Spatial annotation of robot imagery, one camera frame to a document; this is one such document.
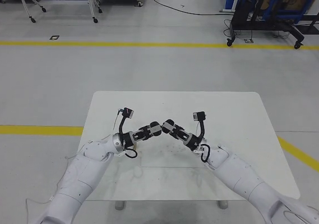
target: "table leg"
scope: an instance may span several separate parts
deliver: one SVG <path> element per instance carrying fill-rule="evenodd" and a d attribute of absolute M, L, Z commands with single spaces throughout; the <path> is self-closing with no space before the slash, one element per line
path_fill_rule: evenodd
<path fill-rule="evenodd" d="M 115 210 L 121 211 L 124 209 L 125 206 L 126 206 L 125 200 L 117 200 L 115 202 L 114 208 L 115 208 Z"/>
<path fill-rule="evenodd" d="M 217 200 L 216 204 L 220 209 L 227 209 L 228 208 L 228 201 L 227 200 Z"/>

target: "cable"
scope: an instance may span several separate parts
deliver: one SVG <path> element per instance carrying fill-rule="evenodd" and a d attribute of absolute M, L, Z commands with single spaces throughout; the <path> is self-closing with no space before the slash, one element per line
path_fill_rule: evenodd
<path fill-rule="evenodd" d="M 279 33 L 279 31 L 278 31 L 278 34 L 277 35 L 273 35 L 272 37 L 273 38 L 282 38 L 282 39 L 287 39 L 288 37 L 290 36 L 290 33 L 289 32 L 287 32 L 287 34 L 285 34 L 285 35 L 280 35 L 280 33 Z"/>
<path fill-rule="evenodd" d="M 207 144 L 201 144 L 201 146 L 206 146 L 208 148 L 208 155 L 206 156 L 205 160 L 203 159 L 204 153 L 202 153 L 202 156 L 200 157 L 202 162 L 206 163 L 206 162 L 208 162 L 208 159 L 209 159 L 209 156 L 210 156 L 210 146 L 208 146 Z"/>
<path fill-rule="evenodd" d="M 234 15 L 234 13 L 231 13 L 231 12 L 230 12 L 231 14 L 228 14 L 228 13 L 200 14 L 200 13 L 186 12 L 186 11 L 182 11 L 182 10 L 179 10 L 179 9 L 177 9 L 177 8 L 173 8 L 173 7 L 171 7 L 171 6 L 167 6 L 167 5 L 165 5 L 165 4 L 162 4 L 162 3 L 160 3 L 160 2 L 158 2 L 158 1 L 156 1 L 156 0 L 153 0 L 153 1 L 156 2 L 156 3 L 158 3 L 158 4 L 160 4 L 161 6 L 170 8 L 170 9 L 172 9 L 172 10 L 176 10 L 176 11 L 178 11 L 178 12 L 183 12 L 183 13 L 186 13 L 186 14 L 190 14 L 190 15 L 197 15 L 197 16 L 232 16 L 232 15 Z"/>
<path fill-rule="evenodd" d="M 128 155 L 127 153 L 125 153 L 125 155 L 127 156 L 127 157 L 129 157 L 129 158 L 136 158 L 137 156 L 138 156 L 138 153 L 137 153 L 137 151 L 134 149 L 134 148 L 128 148 L 128 149 L 126 149 L 126 151 L 132 151 L 132 152 L 135 152 L 135 155 L 134 156 L 130 156 L 130 155 Z"/>
<path fill-rule="evenodd" d="M 116 118 L 115 118 L 115 120 L 114 120 L 112 132 L 114 131 L 114 127 L 115 127 L 115 124 L 116 124 L 116 122 L 117 122 L 118 115 L 119 115 L 119 112 L 117 113 L 117 116 L 116 116 Z M 102 138 L 101 140 L 104 140 L 104 139 L 108 138 L 110 135 L 111 135 L 111 134 L 107 135 L 106 137 Z M 46 202 L 38 202 L 38 201 L 33 200 L 33 199 L 31 199 L 31 198 L 26 198 L 26 199 L 25 199 L 26 224 L 29 224 L 29 204 L 28 204 L 28 201 L 34 202 L 34 203 L 36 203 L 36 204 L 48 204 L 48 203 L 50 203 L 50 202 L 52 201 L 53 196 L 55 196 L 56 193 L 57 193 L 57 191 L 58 191 L 58 188 L 59 188 L 58 185 L 59 185 L 59 183 L 61 182 L 61 180 L 63 179 L 64 175 L 66 174 L 67 168 L 68 168 L 68 166 L 69 166 L 69 164 L 70 164 L 70 159 L 76 157 L 80 152 L 82 152 L 84 146 L 85 146 L 85 145 L 83 145 L 83 146 L 81 147 L 81 149 L 80 149 L 74 156 L 71 156 L 71 157 L 65 156 L 65 157 L 64 157 L 64 158 L 67 160 L 66 169 L 64 170 L 64 173 L 62 174 L 61 178 L 60 178 L 60 179 L 58 180 L 58 182 L 56 183 L 56 190 L 54 191 L 54 194 L 51 196 L 50 200 L 48 200 L 48 201 L 46 201 Z"/>

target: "white robot body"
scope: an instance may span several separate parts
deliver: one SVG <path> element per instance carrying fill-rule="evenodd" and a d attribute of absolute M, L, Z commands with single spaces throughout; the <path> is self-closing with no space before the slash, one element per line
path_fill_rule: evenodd
<path fill-rule="evenodd" d="M 152 136 L 159 136 L 161 130 L 180 139 L 194 153 L 201 154 L 201 160 L 229 189 L 248 200 L 263 216 L 266 224 L 319 224 L 319 211 L 306 206 L 299 200 L 283 196 L 266 184 L 251 168 L 251 165 L 232 153 L 225 146 L 211 146 L 204 139 L 204 112 L 194 113 L 199 121 L 201 134 L 197 137 L 187 133 L 174 121 L 167 120 L 163 126 L 157 122 L 140 128 L 136 132 L 122 132 L 126 118 L 131 118 L 133 111 L 124 108 L 119 133 L 107 141 L 85 144 L 66 170 L 61 186 L 45 212 L 34 224 L 71 224 L 85 199 L 99 184 L 104 172 L 115 154 L 125 153 L 138 141 L 145 141 Z"/>
<path fill-rule="evenodd" d="M 83 151 L 78 153 L 67 168 L 50 205 L 34 224 L 71 224 L 73 222 L 81 205 L 98 186 L 113 159 L 113 152 L 103 151 L 106 143 L 91 142 L 84 145 Z M 108 147 L 107 150 L 115 150 L 115 148 Z"/>
<path fill-rule="evenodd" d="M 203 147 L 204 155 L 208 154 Z M 254 169 L 224 146 L 211 147 L 207 167 L 229 189 L 248 200 L 266 224 L 319 224 L 319 212 L 300 201 L 286 197 L 266 184 Z"/>

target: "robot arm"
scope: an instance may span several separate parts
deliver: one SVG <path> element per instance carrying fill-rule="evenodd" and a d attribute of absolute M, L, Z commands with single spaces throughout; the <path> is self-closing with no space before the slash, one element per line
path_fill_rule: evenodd
<path fill-rule="evenodd" d="M 194 113 L 193 117 L 201 126 L 201 134 L 198 137 L 185 132 L 172 120 L 167 120 L 162 130 L 181 140 L 192 152 L 201 153 L 202 162 L 228 188 L 257 208 L 266 224 L 319 224 L 319 211 L 277 192 L 266 184 L 248 163 L 227 147 L 208 143 L 204 139 L 204 112 Z"/>
<path fill-rule="evenodd" d="M 158 122 L 152 122 L 136 132 L 123 133 L 124 120 L 131 118 L 133 111 L 128 108 L 120 111 L 123 119 L 119 133 L 109 136 L 104 141 L 90 141 L 83 145 L 68 166 L 54 198 L 34 224 L 72 223 L 85 199 L 98 186 L 113 156 L 125 153 L 126 156 L 135 158 L 137 152 L 129 147 L 161 134 Z M 131 156 L 126 151 L 132 151 L 135 155 Z"/>

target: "caster wheel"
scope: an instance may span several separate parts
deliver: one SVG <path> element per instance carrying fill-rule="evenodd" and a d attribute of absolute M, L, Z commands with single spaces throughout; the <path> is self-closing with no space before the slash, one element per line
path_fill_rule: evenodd
<path fill-rule="evenodd" d="M 301 47 L 301 45 L 303 45 L 302 43 L 296 41 L 295 45 L 294 45 L 294 48 L 295 49 L 299 49 Z"/>

